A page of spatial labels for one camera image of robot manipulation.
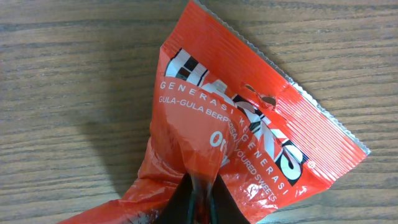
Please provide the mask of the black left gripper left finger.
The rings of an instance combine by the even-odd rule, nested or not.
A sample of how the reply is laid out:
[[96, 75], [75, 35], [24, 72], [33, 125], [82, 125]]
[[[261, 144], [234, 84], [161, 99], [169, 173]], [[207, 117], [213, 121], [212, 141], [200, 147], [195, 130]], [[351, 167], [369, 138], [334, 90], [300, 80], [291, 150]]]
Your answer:
[[185, 174], [153, 224], [193, 224], [194, 204], [192, 179], [189, 174]]

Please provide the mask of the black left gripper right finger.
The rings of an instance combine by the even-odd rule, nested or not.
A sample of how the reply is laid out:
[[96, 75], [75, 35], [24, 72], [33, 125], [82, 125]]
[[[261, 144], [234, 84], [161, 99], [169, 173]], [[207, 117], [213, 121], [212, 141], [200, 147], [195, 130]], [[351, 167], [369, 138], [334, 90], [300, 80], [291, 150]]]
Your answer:
[[219, 174], [211, 190], [210, 217], [216, 224], [250, 224]]

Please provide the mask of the red Hacks candy bag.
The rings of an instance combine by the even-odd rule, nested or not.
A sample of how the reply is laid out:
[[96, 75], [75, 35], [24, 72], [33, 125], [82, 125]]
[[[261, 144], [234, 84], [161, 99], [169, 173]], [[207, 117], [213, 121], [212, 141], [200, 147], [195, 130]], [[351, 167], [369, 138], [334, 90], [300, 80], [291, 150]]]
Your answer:
[[250, 223], [329, 189], [369, 149], [199, 1], [160, 48], [150, 138], [119, 200], [70, 223], [153, 223], [185, 174], [193, 223], [211, 223], [219, 174]]

